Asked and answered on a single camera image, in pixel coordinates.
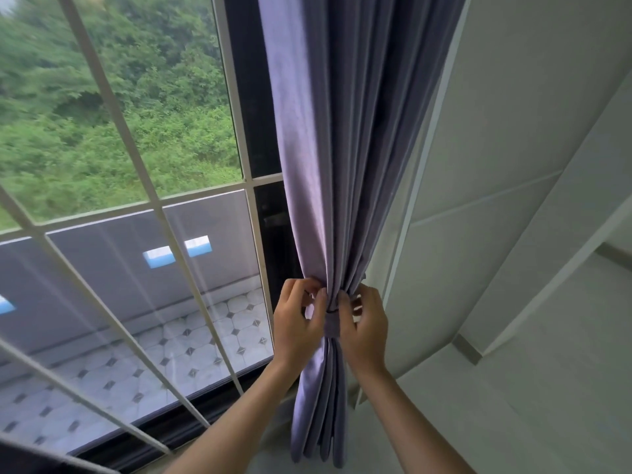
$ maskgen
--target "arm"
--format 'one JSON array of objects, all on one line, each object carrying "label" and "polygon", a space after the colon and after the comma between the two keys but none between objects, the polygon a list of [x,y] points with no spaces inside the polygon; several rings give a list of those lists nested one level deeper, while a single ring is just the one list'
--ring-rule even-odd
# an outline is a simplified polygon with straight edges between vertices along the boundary
[{"label": "arm", "polygon": [[[359,287],[351,303],[340,293],[340,342],[344,357],[367,394],[404,472],[473,473],[463,458],[408,399],[384,363],[388,321],[376,289]],[[359,323],[352,314],[361,314]]]},{"label": "arm", "polygon": [[[288,279],[274,311],[274,358],[259,379],[178,458],[166,474],[240,474],[246,471],[274,410],[323,336],[327,293],[314,279]],[[316,295],[306,320],[301,306]]]}]

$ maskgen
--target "green foliage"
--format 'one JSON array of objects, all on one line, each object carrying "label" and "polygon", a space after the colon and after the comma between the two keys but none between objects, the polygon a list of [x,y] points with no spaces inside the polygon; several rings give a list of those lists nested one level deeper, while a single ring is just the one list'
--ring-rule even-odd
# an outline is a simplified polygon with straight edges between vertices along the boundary
[{"label": "green foliage", "polygon": [[[241,179],[209,0],[75,2],[158,193]],[[56,0],[0,15],[0,179],[38,220],[145,199]]]}]

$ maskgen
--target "blue and white rectangle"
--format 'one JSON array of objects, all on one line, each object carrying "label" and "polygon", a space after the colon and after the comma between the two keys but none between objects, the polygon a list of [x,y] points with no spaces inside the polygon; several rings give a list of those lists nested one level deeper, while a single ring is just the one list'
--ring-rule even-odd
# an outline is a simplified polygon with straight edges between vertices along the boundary
[{"label": "blue and white rectangle", "polygon": [[10,313],[15,310],[15,306],[11,304],[4,296],[0,295],[0,314]]},{"label": "blue and white rectangle", "polygon": [[213,248],[210,247],[210,241],[208,236],[201,236],[200,238],[193,238],[185,241],[186,251],[192,258],[199,256],[200,254],[210,253]]},{"label": "blue and white rectangle", "polygon": [[145,257],[147,264],[149,264],[149,267],[152,269],[176,262],[176,258],[173,257],[173,253],[171,252],[171,248],[169,246],[145,251],[143,256]]}]

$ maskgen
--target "tiled floor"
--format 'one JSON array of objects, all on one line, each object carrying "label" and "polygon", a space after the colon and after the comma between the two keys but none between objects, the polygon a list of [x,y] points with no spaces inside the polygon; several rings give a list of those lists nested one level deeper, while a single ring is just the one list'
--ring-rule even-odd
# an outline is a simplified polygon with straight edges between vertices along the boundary
[{"label": "tiled floor", "polygon": [[[233,369],[273,355],[261,288],[210,306]],[[135,335],[184,395],[228,380],[228,369],[199,312]],[[127,422],[176,401],[122,341],[53,367],[53,371]],[[116,429],[36,377],[0,386],[0,430],[57,451],[72,451]]]}]

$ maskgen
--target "curtain fold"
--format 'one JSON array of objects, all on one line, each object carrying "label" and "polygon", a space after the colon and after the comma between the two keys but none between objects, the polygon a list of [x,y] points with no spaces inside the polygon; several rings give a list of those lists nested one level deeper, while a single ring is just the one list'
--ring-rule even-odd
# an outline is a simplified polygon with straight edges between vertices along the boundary
[{"label": "curtain fold", "polygon": [[337,293],[353,294],[364,277],[465,0],[258,1],[296,248],[304,276],[328,289],[290,452],[298,462],[320,446],[342,467]]}]

